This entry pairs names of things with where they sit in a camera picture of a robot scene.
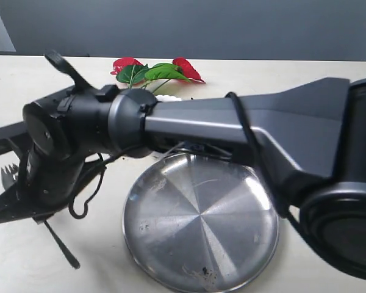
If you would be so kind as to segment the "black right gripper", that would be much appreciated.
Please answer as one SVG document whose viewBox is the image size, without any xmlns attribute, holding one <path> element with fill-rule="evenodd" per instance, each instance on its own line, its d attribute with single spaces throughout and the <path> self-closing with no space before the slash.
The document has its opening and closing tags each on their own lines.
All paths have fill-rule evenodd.
<svg viewBox="0 0 366 293">
<path fill-rule="evenodd" d="M 106 90 L 73 87 L 26 104 L 22 122 L 0 128 L 0 155 L 20 160 L 17 181 L 0 195 L 0 224 L 47 219 L 104 173 Z"/>
</svg>

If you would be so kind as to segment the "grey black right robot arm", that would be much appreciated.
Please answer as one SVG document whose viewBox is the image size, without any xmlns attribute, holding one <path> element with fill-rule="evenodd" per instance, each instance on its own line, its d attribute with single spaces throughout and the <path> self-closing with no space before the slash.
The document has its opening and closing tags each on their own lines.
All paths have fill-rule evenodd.
<svg viewBox="0 0 366 293">
<path fill-rule="evenodd" d="M 323 78 L 279 93 L 163 103 L 145 89 L 92 87 L 59 53 L 46 60 L 74 82 L 23 107 L 0 128 L 0 155 L 18 174 L 0 195 L 0 224 L 42 222 L 71 208 L 107 161 L 179 143 L 254 167 L 278 215 L 333 268 L 366 280 L 366 79 Z"/>
</svg>

